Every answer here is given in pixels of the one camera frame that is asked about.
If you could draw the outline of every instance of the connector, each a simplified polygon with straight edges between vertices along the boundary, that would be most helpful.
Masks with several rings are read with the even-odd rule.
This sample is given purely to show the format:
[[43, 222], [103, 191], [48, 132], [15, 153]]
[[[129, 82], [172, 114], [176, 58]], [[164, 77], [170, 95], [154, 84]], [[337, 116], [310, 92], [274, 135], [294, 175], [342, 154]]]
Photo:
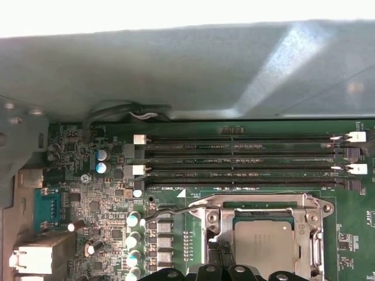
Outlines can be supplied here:
[[348, 142], [366, 142], [367, 136], [366, 132], [350, 132], [347, 133], [346, 136], [348, 137]]
[[145, 145], [145, 144], [147, 144], [146, 135], [134, 135], [133, 136], [133, 144], [135, 144], [135, 145]]
[[146, 173], [146, 165], [133, 165], [133, 176], [142, 176]]
[[21, 274], [55, 274], [76, 253], [76, 235], [51, 232], [35, 242], [17, 247], [9, 258], [9, 266]]
[[346, 165], [350, 174], [367, 174], [367, 164], [350, 164]]

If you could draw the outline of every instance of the capacitor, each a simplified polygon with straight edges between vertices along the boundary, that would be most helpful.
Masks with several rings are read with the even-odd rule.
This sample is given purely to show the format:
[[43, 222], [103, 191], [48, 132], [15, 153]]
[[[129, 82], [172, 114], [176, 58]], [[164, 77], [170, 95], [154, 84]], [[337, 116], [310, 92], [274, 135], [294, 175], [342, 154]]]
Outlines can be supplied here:
[[88, 276], [83, 274], [80, 277], [78, 277], [77, 279], [75, 279], [74, 281], [88, 281]]
[[133, 190], [133, 196], [135, 198], [140, 198], [140, 196], [142, 196], [142, 195], [143, 195], [142, 190], [140, 190], [140, 189]]
[[60, 155], [58, 155], [57, 153], [51, 153], [50, 155], [47, 156], [47, 160], [49, 162], [56, 162], [56, 161], [59, 161], [60, 159]]
[[131, 212], [127, 217], [127, 225], [129, 225], [130, 227], [135, 227], [139, 223], [140, 219], [141, 214], [139, 212]]
[[76, 231], [80, 228], [83, 228], [85, 225], [86, 225], [86, 223], [85, 223], [84, 220], [78, 220], [78, 221], [75, 221], [75, 222], [71, 222], [70, 224], [68, 224], [68, 231], [74, 232], [74, 231]]
[[141, 259], [141, 253], [137, 250], [133, 250], [129, 253], [127, 257], [127, 266], [130, 268], [133, 268], [134, 266], [137, 266], [139, 260]]
[[100, 250], [104, 246], [104, 243], [102, 240], [96, 240], [94, 243], [92, 243], [87, 248], [87, 253], [89, 255], [94, 255], [98, 250]]
[[51, 145], [48, 146], [47, 150], [49, 152], [59, 152], [60, 151], [60, 146], [56, 143], [53, 143]]
[[137, 281], [141, 277], [141, 270], [139, 268], [131, 268], [125, 277], [125, 281]]
[[134, 248], [141, 240], [141, 234], [139, 232], [133, 231], [129, 234], [128, 238], [125, 240], [128, 249]]
[[96, 153], [96, 159], [98, 161], [106, 161], [109, 160], [110, 157], [110, 153], [103, 149], [98, 150]]
[[88, 253], [88, 248], [93, 244], [93, 240], [88, 240], [85, 244], [84, 244], [84, 256], [86, 258], [88, 258], [90, 256], [90, 254]]
[[96, 172], [99, 174], [108, 173], [111, 169], [111, 165], [109, 163], [99, 162], [96, 164]]
[[85, 184], [91, 182], [91, 176], [89, 174], [83, 174], [81, 176], [81, 182]]

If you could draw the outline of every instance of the integrated circuit chip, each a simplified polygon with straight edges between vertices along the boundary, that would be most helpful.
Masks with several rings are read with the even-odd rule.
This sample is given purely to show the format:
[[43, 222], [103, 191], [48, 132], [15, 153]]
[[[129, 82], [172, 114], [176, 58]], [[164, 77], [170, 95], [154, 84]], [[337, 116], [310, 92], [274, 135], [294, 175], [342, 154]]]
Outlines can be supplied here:
[[347, 241], [340, 241], [339, 242], [339, 249], [340, 250], [349, 250], [349, 242]]
[[122, 154], [122, 145], [115, 145], [112, 152], [113, 154]]
[[91, 211], [99, 211], [100, 210], [100, 203], [99, 201], [91, 201], [89, 203]]
[[120, 239], [122, 238], [122, 231], [120, 229], [113, 229], [111, 232], [111, 236], [114, 239]]
[[80, 193], [70, 193], [69, 194], [70, 202], [80, 202], [81, 194]]
[[71, 143], [71, 142], [69, 142], [69, 143], [66, 145], [66, 151], [68, 151], [68, 152], [76, 151], [76, 144], [75, 144], [75, 143]]
[[124, 196], [124, 190], [123, 189], [116, 189], [115, 190], [115, 196]]
[[235, 225], [236, 262], [252, 265], [263, 278], [278, 270], [294, 271], [293, 230], [285, 221], [240, 221]]
[[94, 236], [100, 236], [100, 234], [101, 234], [100, 228], [93, 229], [93, 235]]
[[103, 263], [102, 262], [94, 262], [94, 270], [103, 270]]
[[149, 244], [152, 244], [152, 243], [157, 243], [158, 239], [156, 237], [149, 237], [148, 238], [148, 243]]
[[116, 169], [113, 172], [113, 178], [114, 179], [122, 179], [124, 177], [124, 172], [120, 169]]

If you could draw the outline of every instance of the screw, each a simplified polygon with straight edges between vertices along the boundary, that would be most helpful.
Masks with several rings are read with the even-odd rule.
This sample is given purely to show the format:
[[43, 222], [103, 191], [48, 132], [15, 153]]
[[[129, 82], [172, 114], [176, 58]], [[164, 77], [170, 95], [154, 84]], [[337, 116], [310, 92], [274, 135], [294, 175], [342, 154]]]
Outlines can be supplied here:
[[207, 215], [207, 221], [211, 224], [215, 223], [217, 221], [217, 213], [216, 212], [209, 212]]
[[332, 210], [332, 208], [331, 208], [330, 205], [324, 205], [324, 206], [323, 206], [323, 211], [324, 211], [325, 213], [329, 213], [331, 210]]
[[308, 219], [311, 221], [317, 221], [318, 220], [318, 214], [316, 212], [311, 212], [308, 214]]
[[29, 114], [30, 115], [34, 115], [34, 116], [42, 116], [43, 115], [43, 111], [41, 111], [39, 109], [33, 109], [33, 110], [29, 111]]
[[280, 281], [287, 281], [288, 277], [284, 274], [277, 274], [276, 278], [279, 279]]
[[208, 272], [214, 272], [215, 268], [212, 265], [209, 265], [208, 267], [206, 267], [206, 271], [208, 271]]
[[178, 274], [177, 274], [177, 272], [175, 272], [175, 271], [171, 271], [171, 272], [169, 272], [168, 275], [167, 275], [167, 277], [169, 277], [169, 278], [175, 278], [175, 277], [177, 277], [177, 276], [178, 276]]
[[7, 102], [7, 103], [4, 105], [4, 108], [5, 108], [6, 110], [13, 110], [13, 109], [16, 108], [16, 106], [15, 106], [13, 103], [11, 103], [11, 102]]
[[237, 272], [245, 272], [245, 269], [242, 266], [236, 266], [235, 270]]
[[9, 119], [9, 123], [11, 124], [21, 124], [23, 119], [21, 117], [12, 117]]

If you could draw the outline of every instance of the screw hole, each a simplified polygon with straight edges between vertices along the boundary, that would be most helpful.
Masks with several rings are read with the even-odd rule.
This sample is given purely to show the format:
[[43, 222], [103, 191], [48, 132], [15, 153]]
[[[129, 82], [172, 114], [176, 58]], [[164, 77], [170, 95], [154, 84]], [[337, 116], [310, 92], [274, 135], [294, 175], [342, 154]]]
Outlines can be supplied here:
[[319, 271], [317, 271], [316, 269], [313, 269], [310, 273], [311, 277], [315, 277], [319, 274]]
[[236, 270], [237, 272], [245, 272], [245, 268], [242, 267], [242, 266], [236, 266], [235, 270]]
[[171, 272], [168, 273], [167, 277], [169, 277], [169, 278], [175, 278], [175, 277], [177, 277], [177, 275], [178, 275], [177, 272], [171, 271]]
[[208, 272], [214, 272], [215, 271], [215, 268], [213, 267], [213, 266], [208, 266], [208, 267], [206, 267], [206, 270], [208, 271]]
[[288, 277], [285, 274], [277, 274], [276, 278], [279, 279], [280, 281], [288, 280]]

